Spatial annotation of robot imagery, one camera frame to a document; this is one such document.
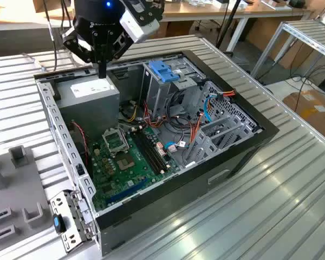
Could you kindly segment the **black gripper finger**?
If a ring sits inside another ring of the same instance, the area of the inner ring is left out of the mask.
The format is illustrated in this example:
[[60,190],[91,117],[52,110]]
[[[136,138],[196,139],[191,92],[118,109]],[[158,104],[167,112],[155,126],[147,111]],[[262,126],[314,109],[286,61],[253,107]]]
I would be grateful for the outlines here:
[[80,44],[78,33],[74,27],[63,30],[61,33],[63,45],[75,56],[85,63],[91,63],[96,70],[98,78],[102,78],[102,53],[101,49],[90,47],[90,50]]
[[123,31],[116,39],[113,35],[108,35],[108,42],[106,43],[105,62],[102,65],[102,78],[106,78],[107,64],[113,60],[118,60],[133,44],[132,38],[129,34]]

